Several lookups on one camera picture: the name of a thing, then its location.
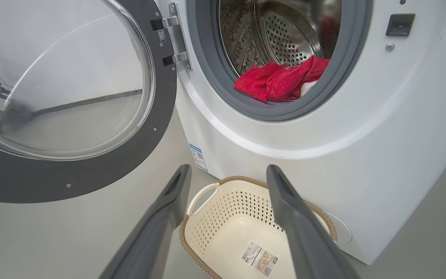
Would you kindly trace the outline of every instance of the blue and white sticker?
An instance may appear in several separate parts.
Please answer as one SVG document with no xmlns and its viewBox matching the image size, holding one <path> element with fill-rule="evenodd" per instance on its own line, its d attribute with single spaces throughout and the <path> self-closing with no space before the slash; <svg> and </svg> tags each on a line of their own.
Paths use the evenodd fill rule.
<svg viewBox="0 0 446 279">
<path fill-rule="evenodd" d="M 202 150 L 199 148 L 190 145 L 190 150 L 192 152 L 192 156 L 194 158 L 196 166 L 200 167 L 201 169 L 208 171 L 208 167 L 206 166 L 206 162 L 204 161 L 204 156 L 202 155 Z"/>
</svg>

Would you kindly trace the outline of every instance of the stainless steel drum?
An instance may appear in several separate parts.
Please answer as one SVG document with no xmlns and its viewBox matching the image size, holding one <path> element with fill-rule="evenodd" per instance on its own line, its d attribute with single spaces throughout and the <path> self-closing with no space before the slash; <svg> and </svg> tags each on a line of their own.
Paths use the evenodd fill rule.
<svg viewBox="0 0 446 279">
<path fill-rule="evenodd" d="M 340 31 L 341 0 L 220 0 L 218 7 L 223 49 L 238 76 L 269 61 L 330 58 Z"/>
</svg>

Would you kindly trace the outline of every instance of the basket bottom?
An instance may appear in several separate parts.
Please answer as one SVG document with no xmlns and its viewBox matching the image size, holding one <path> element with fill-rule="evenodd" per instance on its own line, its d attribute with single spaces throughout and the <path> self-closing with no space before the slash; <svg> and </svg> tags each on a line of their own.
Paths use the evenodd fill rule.
<svg viewBox="0 0 446 279">
<path fill-rule="evenodd" d="M 224 279 L 264 279 L 240 258 L 251 241 L 278 257 L 269 278 L 296 278 L 285 233 L 246 215 L 228 220 L 207 246 L 204 261 Z"/>
</svg>

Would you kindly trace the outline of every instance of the basket handle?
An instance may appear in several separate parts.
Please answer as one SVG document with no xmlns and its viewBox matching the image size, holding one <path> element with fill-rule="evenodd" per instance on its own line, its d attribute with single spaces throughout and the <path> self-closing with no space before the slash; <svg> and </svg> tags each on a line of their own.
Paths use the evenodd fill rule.
<svg viewBox="0 0 446 279">
<path fill-rule="evenodd" d="M 204 207 L 204 205 L 206 205 L 210 200 L 211 200 L 211 198 L 213 198 L 213 196 L 214 195 L 216 195 L 216 193 L 218 192 L 218 189 L 220 188 L 221 186 L 220 186 L 220 184 L 219 183 L 213 183 L 213 184 L 209 184 L 209 185 L 207 185 L 207 186 L 205 186 L 204 188 L 202 188 L 196 195 L 195 195 L 195 197 L 192 199 L 192 201 L 190 202 L 190 204 L 189 204 L 189 208 L 187 209 L 187 215 L 189 215 L 189 217 L 193 217 L 193 216 L 195 216 L 198 212 L 199 212 L 199 210 L 201 210 L 201 208 L 203 208 Z M 209 190 L 211 190 L 211 189 L 213 189 L 213 188 L 216 188 L 216 190 L 214 191 L 214 193 L 195 211 L 195 212 L 192 212 L 193 211 L 193 209 L 194 209 L 194 206 L 195 206 L 195 204 L 197 203 L 197 201 L 202 197 L 202 195 L 204 195 L 205 194 L 205 192 L 207 192 L 207 191 L 209 191 Z"/>
</svg>

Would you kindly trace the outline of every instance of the washing machine door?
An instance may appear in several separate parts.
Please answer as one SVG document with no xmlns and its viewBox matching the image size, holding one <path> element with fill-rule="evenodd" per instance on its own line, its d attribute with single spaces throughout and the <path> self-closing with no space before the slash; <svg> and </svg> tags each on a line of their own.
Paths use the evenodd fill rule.
<svg viewBox="0 0 446 279">
<path fill-rule="evenodd" d="M 0 202 L 80 196 L 141 164 L 175 105 L 156 4 L 0 0 L 0 14 Z"/>
</svg>

